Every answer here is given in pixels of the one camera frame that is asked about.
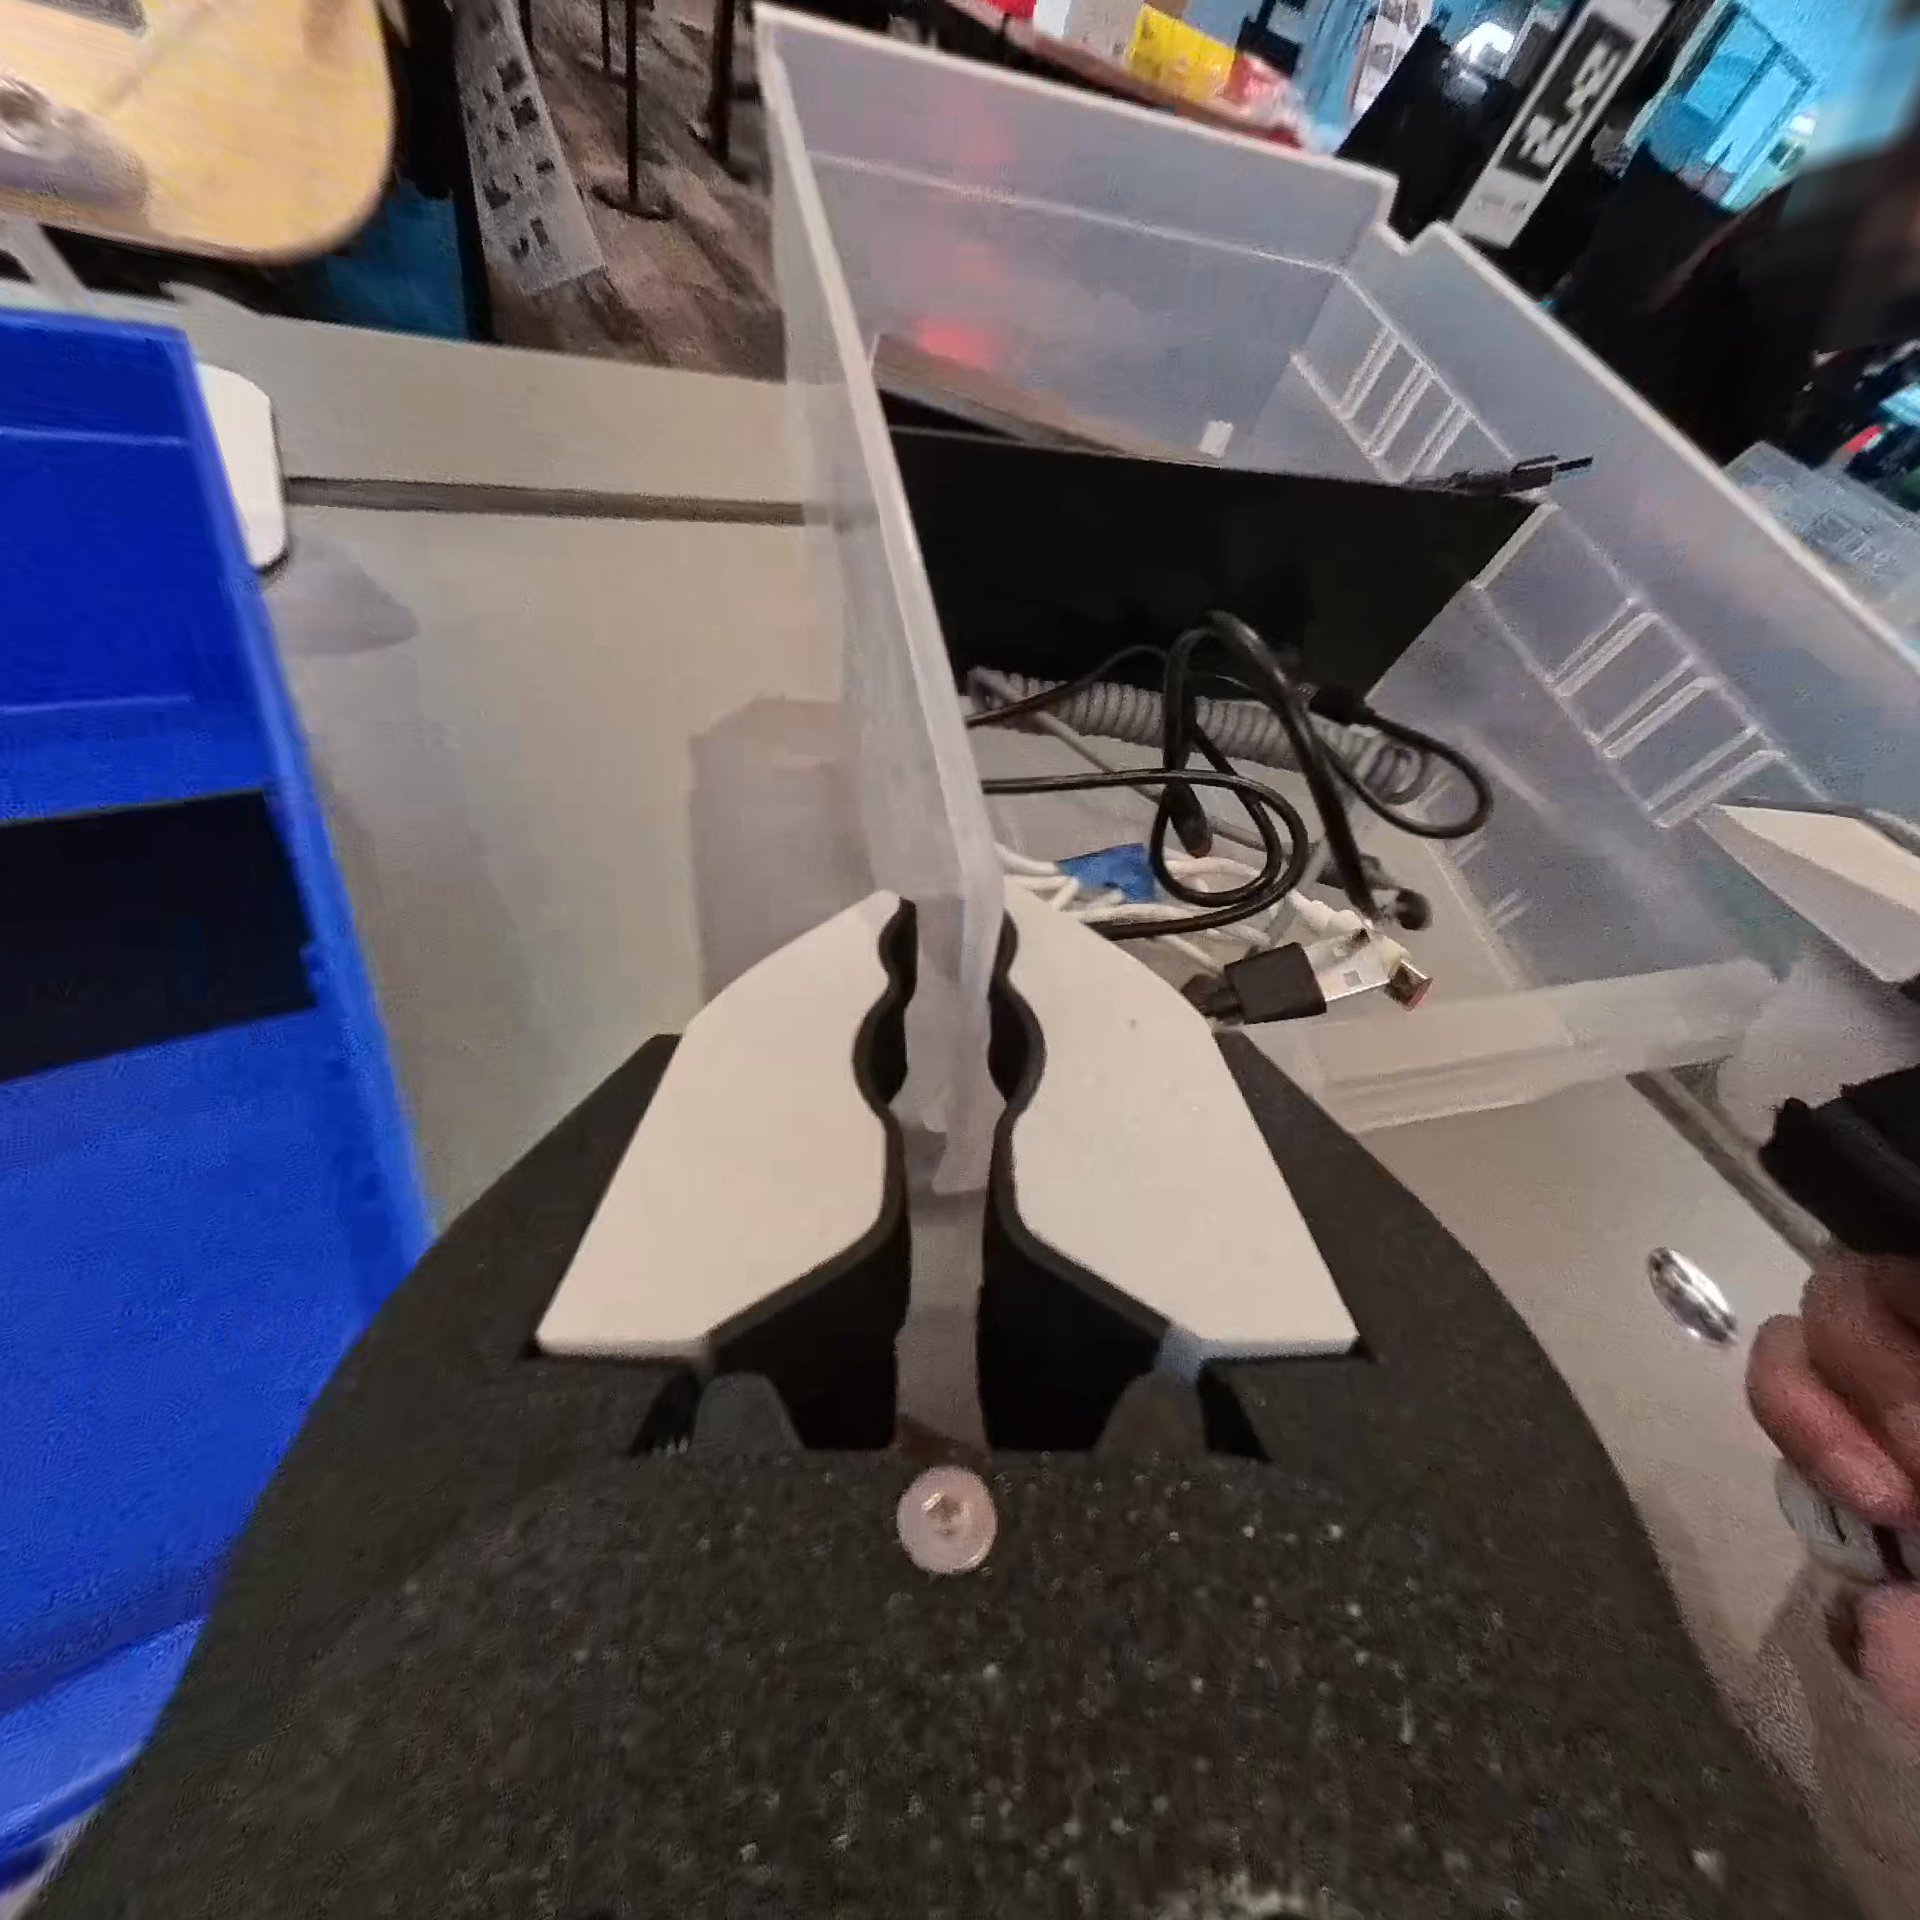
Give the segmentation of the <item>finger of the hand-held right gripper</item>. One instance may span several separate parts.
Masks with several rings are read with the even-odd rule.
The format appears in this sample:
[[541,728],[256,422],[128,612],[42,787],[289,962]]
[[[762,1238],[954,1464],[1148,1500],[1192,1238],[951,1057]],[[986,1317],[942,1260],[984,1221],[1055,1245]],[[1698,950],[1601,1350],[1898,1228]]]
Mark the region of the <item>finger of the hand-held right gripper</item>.
[[1918,830],[1859,808],[1718,802],[1706,835],[1799,925],[1795,960],[1718,1068],[1718,1105],[1766,1141],[1788,1101],[1918,1067]]

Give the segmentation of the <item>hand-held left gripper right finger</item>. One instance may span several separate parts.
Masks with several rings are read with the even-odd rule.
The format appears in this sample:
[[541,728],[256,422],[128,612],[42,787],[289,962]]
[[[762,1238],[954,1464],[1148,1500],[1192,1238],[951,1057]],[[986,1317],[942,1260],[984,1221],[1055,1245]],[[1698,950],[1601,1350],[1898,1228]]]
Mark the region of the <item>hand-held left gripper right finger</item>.
[[1359,1331],[1208,1020],[1036,901],[991,988],[996,1195],[1024,1252],[1089,1280],[1182,1375],[1351,1358]]

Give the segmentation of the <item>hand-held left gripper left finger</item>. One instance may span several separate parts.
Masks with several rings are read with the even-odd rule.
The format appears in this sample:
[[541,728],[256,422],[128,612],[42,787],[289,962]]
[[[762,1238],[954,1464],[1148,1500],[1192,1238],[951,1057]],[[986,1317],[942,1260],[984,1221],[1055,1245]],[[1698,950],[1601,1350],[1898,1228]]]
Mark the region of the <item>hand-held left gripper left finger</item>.
[[544,1358],[825,1364],[902,1324],[902,1014],[918,910],[874,891],[668,1050],[538,1325]]

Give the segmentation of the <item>white usb cable blue tape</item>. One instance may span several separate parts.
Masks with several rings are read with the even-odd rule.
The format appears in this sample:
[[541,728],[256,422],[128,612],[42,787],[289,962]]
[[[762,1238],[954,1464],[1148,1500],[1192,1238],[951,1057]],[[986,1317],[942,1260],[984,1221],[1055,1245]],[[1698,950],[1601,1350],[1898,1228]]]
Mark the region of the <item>white usb cable blue tape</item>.
[[1148,928],[1145,945],[1182,954],[1204,972],[1221,972],[1231,958],[1245,958],[1291,940],[1311,945],[1321,940],[1355,938],[1362,928],[1355,910],[1341,910],[1291,891],[1245,921],[1192,932],[1185,922],[1211,911],[1221,894],[1236,894],[1254,885],[1256,871],[1236,858],[1174,855],[1174,880],[1189,891],[1196,891],[1201,902],[1178,901],[1158,882],[1142,844],[1105,845],[1061,860],[996,845],[996,858],[1008,891],[1019,888],[1046,910],[1104,934],[1111,934],[1111,928],[1124,922],[1142,922]]

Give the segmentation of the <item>blue plastic bin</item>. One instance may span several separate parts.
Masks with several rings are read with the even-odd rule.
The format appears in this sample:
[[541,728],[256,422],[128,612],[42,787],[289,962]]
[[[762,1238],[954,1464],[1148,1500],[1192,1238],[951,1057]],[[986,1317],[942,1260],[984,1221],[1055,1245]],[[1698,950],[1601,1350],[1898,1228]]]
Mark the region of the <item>blue plastic bin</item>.
[[431,1240],[191,350],[4,318],[4,822],[239,792],[316,1005],[4,1080],[4,1880],[146,1745],[231,1537]]

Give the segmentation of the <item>clear plastic bin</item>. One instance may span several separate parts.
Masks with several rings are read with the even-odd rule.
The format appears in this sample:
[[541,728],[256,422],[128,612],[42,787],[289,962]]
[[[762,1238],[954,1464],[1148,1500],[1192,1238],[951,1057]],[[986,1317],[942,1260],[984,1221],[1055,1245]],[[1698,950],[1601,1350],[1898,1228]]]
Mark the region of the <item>clear plastic bin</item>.
[[1425,1014],[1284,1040],[1351,1131],[1721,1062],[1739,1117],[1842,1071],[1815,938],[1714,844],[1738,802],[1918,821],[1918,657],[1491,262],[1394,237],[1382,174],[758,11],[786,395],[871,875],[918,901],[909,1095],[986,1167],[988,812],[874,352],[919,342],[1201,480],[1405,484],[1591,458],[1388,672],[1498,782],[1444,855],[1471,958]]

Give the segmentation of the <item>person's right hand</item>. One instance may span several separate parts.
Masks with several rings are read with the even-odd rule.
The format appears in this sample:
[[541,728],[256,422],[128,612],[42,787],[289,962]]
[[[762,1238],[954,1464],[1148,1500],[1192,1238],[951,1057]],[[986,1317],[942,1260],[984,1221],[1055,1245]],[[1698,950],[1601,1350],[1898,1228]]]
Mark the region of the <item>person's right hand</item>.
[[1918,1260],[1834,1250],[1764,1324],[1746,1400],[1784,1464],[1884,1550],[1821,1604],[1839,1665],[1918,1734]]

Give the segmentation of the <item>clear plastic container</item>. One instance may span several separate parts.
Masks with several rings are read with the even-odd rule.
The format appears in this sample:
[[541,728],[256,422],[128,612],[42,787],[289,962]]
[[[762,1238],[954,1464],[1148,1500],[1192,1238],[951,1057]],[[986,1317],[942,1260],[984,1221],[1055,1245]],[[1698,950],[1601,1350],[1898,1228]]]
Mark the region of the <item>clear plastic container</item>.
[[1771,514],[1839,585],[1895,627],[1918,620],[1918,517],[1865,484],[1808,470],[1768,442],[1724,474]]

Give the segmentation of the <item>black framed marker sign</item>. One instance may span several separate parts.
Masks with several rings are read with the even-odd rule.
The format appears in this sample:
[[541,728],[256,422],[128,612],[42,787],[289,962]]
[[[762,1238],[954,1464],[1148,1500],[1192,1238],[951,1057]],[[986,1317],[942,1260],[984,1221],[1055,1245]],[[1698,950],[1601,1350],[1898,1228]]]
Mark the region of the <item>black framed marker sign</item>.
[[1571,11],[1524,105],[1454,210],[1449,225],[1456,237],[1489,252],[1521,240],[1668,11],[1668,2],[1581,2]]

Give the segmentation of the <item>black office chair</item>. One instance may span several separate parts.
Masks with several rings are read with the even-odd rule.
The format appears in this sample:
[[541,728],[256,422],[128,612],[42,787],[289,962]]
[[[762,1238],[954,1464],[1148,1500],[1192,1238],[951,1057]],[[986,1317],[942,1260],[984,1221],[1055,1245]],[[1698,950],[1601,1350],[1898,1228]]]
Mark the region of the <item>black office chair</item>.
[[1398,182],[1385,221],[1411,244],[1461,211],[1518,105],[1515,84],[1481,68],[1425,25],[1338,158]]

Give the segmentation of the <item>grey perforated panel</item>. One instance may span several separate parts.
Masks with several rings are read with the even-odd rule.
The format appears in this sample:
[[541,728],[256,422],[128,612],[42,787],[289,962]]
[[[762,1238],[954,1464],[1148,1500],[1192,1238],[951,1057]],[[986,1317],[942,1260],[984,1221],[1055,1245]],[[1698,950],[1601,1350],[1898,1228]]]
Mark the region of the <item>grey perforated panel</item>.
[[544,297],[605,267],[518,2],[448,2],[468,180],[489,271]]

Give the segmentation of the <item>yellow storage bin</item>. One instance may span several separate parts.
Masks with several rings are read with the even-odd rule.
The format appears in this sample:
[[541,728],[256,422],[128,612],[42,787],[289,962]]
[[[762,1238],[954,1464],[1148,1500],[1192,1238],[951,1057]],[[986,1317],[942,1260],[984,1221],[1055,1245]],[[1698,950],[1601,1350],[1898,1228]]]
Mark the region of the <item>yellow storage bin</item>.
[[1208,102],[1225,90],[1236,52],[1185,17],[1142,2],[1125,38],[1124,68],[1172,97]]

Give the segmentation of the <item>long wooden table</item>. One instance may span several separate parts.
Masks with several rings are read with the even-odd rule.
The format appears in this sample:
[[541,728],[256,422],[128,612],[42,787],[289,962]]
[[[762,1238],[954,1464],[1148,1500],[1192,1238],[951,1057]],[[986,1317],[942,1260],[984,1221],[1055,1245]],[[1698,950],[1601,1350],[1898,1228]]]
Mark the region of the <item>long wooden table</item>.
[[965,61],[1002,67],[1012,75],[1044,80],[1129,102],[1135,108],[1172,114],[1211,131],[1231,131],[1288,151],[1308,151],[1298,131],[1286,125],[1254,125],[1216,102],[1192,102],[1125,72],[1119,62],[1071,44],[1036,34],[1032,20],[1001,11],[994,2],[915,2],[929,38]]

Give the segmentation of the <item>wooden book stand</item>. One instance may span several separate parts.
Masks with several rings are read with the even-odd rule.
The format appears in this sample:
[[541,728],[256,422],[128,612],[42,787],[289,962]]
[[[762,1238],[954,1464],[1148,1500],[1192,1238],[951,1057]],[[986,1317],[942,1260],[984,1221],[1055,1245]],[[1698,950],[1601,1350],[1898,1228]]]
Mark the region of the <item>wooden book stand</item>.
[[351,237],[388,180],[379,2],[6,2],[4,314],[146,321],[189,338],[245,554],[289,560],[274,401],[201,288],[94,292],[59,240],[191,267],[292,267]]

